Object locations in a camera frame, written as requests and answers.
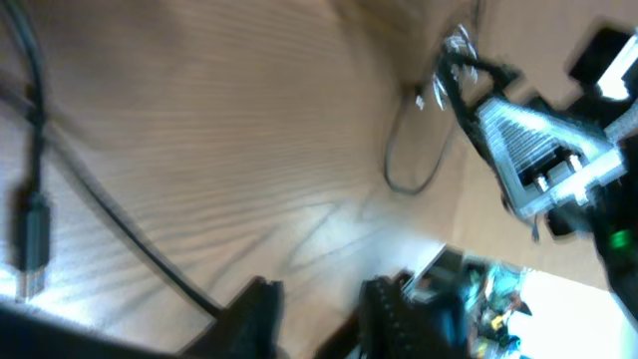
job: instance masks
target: black connector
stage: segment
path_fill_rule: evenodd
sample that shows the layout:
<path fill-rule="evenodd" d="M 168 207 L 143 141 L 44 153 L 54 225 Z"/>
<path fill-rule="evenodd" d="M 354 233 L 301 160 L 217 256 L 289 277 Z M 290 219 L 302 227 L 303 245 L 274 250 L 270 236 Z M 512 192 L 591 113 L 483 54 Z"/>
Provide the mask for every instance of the black connector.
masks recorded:
<path fill-rule="evenodd" d="M 44 289 L 50 257 L 51 210 L 44 195 L 32 187 L 20 190 L 15 211 L 18 298 L 27 300 Z"/>

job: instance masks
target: wood grain surface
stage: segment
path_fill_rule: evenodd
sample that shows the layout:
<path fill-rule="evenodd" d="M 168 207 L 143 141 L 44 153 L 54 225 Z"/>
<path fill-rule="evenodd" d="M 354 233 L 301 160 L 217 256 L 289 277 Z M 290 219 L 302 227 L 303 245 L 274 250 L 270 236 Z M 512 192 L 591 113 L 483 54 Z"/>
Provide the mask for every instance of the wood grain surface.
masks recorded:
<path fill-rule="evenodd" d="M 285 281 L 280 344 L 294 358 L 345 319 L 361 280 L 426 264 L 452 235 L 465 150 L 416 198 L 381 176 L 403 85 L 424 72 L 462 2 L 27 2 L 54 126 L 193 282 L 222 304 L 253 275 Z M 2 36 L 2 69 L 24 78 Z M 410 113 L 393 171 L 431 170 L 450 117 Z M 10 197 L 27 126 L 0 121 L 2 292 L 11 300 Z M 47 157 L 54 211 L 46 290 L 30 302 L 159 351 L 211 321 L 158 278 Z"/>

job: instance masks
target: usb connector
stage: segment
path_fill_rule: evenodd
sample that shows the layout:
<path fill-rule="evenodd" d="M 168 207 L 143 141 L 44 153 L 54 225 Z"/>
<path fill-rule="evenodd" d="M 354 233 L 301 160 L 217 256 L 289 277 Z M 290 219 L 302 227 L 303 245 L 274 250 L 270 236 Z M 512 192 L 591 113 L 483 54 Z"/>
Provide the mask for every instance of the usb connector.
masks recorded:
<path fill-rule="evenodd" d="M 46 198 L 35 190 L 21 191 L 16 208 L 18 299 L 25 301 L 44 289 L 50 256 L 51 211 Z"/>

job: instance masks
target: green led light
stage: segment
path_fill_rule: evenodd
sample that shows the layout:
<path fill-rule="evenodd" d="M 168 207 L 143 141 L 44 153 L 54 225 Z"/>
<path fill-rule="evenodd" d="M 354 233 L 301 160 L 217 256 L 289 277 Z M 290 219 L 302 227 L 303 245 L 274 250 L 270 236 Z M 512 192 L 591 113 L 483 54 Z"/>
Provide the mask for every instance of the green led light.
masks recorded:
<path fill-rule="evenodd" d="M 629 229 L 619 230 L 609 237 L 609 247 L 612 249 L 623 249 L 631 244 L 631 231 Z"/>

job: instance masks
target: black plastic part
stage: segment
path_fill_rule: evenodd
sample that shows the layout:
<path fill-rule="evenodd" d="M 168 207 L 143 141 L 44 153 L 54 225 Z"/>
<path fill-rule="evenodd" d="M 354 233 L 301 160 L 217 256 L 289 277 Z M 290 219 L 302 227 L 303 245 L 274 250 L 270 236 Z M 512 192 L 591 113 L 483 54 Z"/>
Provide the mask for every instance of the black plastic part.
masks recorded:
<path fill-rule="evenodd" d="M 462 302 L 450 292 L 435 304 L 408 303 L 401 286 L 387 277 L 364 282 L 362 352 L 371 359 L 468 358 Z"/>
<path fill-rule="evenodd" d="M 630 38 L 626 31 L 601 28 L 569 71 L 569 77 L 584 89 L 593 88 Z"/>
<path fill-rule="evenodd" d="M 40 192 L 20 190 L 15 225 L 18 269 L 33 272 L 47 265 L 51 255 L 51 210 Z"/>
<path fill-rule="evenodd" d="M 184 354 L 199 358 L 274 359 L 283 284 L 255 277 Z"/>
<path fill-rule="evenodd" d="M 591 225 L 585 211 L 575 201 L 553 208 L 547 213 L 545 219 L 554 240 L 561 239 L 561 237 L 575 231 L 591 231 Z"/>
<path fill-rule="evenodd" d="M 357 345 L 359 345 L 359 313 L 355 310 L 339 329 L 317 349 L 314 359 L 348 358 Z"/>
<path fill-rule="evenodd" d="M 624 305 L 626 312 L 633 316 L 633 324 L 638 323 L 638 270 L 634 267 L 631 271 L 624 272 L 620 275 L 610 275 L 609 286 Z"/>
<path fill-rule="evenodd" d="M 583 119 L 601 129 L 611 125 L 633 105 L 633 101 L 607 101 L 584 93 L 565 110 L 571 118 Z"/>
<path fill-rule="evenodd" d="M 80 328 L 18 309 L 0 303 L 0 358 L 177 358 L 88 335 Z"/>

